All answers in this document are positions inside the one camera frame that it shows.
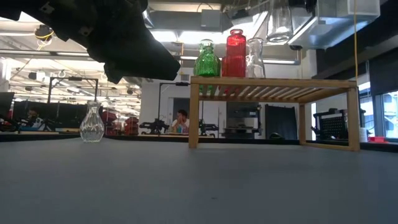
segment wooden stand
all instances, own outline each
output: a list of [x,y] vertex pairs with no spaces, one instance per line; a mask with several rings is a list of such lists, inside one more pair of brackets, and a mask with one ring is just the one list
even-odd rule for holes
[[[207,91],[209,85],[212,86],[211,91]],[[349,145],[334,146],[307,143],[305,135],[305,104],[341,93],[347,93]],[[192,77],[189,117],[189,148],[191,149],[198,146],[200,100],[298,103],[298,133],[301,145],[359,151],[358,90],[355,81]]]

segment gray table surface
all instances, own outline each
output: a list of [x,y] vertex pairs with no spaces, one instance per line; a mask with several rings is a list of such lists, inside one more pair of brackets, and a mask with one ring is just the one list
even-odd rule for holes
[[0,143],[0,223],[398,223],[398,154],[200,145]]

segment green glass bottle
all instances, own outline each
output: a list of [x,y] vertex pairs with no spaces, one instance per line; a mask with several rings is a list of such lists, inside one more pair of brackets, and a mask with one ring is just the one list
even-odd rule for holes
[[221,62],[214,54],[213,42],[211,40],[202,40],[200,44],[200,55],[195,61],[193,74],[202,77],[219,77]]

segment red glass bottle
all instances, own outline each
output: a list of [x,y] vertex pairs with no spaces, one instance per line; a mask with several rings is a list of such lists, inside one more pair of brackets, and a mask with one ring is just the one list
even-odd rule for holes
[[227,77],[246,76],[246,37],[243,30],[233,29],[226,39]]

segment wooden leg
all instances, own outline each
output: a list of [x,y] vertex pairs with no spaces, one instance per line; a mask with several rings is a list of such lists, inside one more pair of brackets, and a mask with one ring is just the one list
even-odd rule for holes
[[298,110],[298,139],[300,140],[300,145],[304,145],[307,142],[305,137],[305,104],[300,104]]
[[195,149],[199,140],[199,85],[191,85],[189,107],[189,148]]
[[359,108],[358,91],[356,88],[350,88],[347,92],[348,109],[348,146],[351,151],[359,151]]

